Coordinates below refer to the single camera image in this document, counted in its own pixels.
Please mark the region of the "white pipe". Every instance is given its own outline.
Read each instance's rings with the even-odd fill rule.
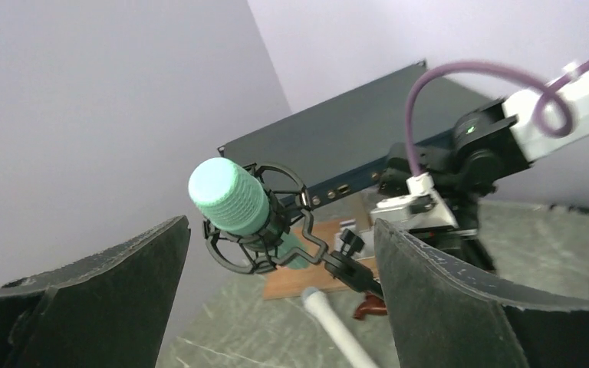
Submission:
[[[353,368],[378,368],[335,314],[323,291],[316,287],[308,287],[301,293],[301,301],[308,313],[317,318]]]

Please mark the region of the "gray floor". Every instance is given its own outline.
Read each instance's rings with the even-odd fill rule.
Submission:
[[[373,195],[366,195],[369,202]],[[323,221],[347,215],[342,203],[318,211]],[[543,205],[483,202],[481,239],[499,274],[556,294],[589,298],[589,215]],[[162,368],[347,367],[299,298],[263,301],[264,278],[234,276],[160,357]],[[381,367],[398,360],[386,317],[351,318],[361,296],[330,294],[338,316]]]

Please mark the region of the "microphone body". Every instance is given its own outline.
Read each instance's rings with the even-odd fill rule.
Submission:
[[[237,236],[256,234],[270,217],[270,202],[261,182],[230,159],[216,157],[201,163],[189,179],[189,195],[196,207],[216,228]],[[267,224],[274,231],[275,224]],[[291,249],[305,249],[292,233],[281,234],[281,244],[265,249],[257,244],[245,245],[252,251],[284,255]],[[310,263],[296,257],[287,266],[306,268]]]

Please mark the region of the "condenser microphone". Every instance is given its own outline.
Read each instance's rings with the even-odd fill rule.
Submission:
[[[283,230],[283,217],[275,215],[271,205],[276,197],[268,197],[261,182],[230,159],[215,157],[197,166],[189,179],[189,195],[210,224],[230,234],[243,245],[243,251],[277,258],[294,248],[304,249],[289,226]],[[270,238],[265,234],[278,235]],[[293,257],[280,265],[301,269],[309,264]]]

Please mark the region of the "purple cable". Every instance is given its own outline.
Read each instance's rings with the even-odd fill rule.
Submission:
[[[589,61],[583,63],[579,69],[579,74],[583,74],[589,71]],[[531,74],[501,64],[493,64],[486,61],[458,61],[455,63],[445,64],[440,67],[436,67],[427,71],[423,74],[416,83],[412,86],[410,94],[407,97],[405,103],[405,134],[406,134],[406,151],[407,157],[410,161],[410,170],[413,176],[419,176],[423,172],[419,165],[419,157],[416,154],[416,148],[414,147],[414,140],[412,139],[412,115],[414,103],[416,102],[419,92],[432,80],[438,77],[444,77],[448,74],[473,72],[477,74],[487,74],[493,77],[499,77],[510,82],[525,85],[526,87],[533,87],[536,90],[541,91],[543,94],[538,99],[534,112],[532,113],[532,121],[536,124],[536,127],[545,135],[553,137],[567,136],[572,132],[573,129],[573,116],[570,107],[561,96],[557,94],[564,85],[568,84],[571,80],[568,75],[556,80],[553,84],[547,86],[545,82],[541,81],[537,77]],[[549,126],[543,118],[543,111],[549,101],[554,101],[564,118],[563,126],[554,129]]]

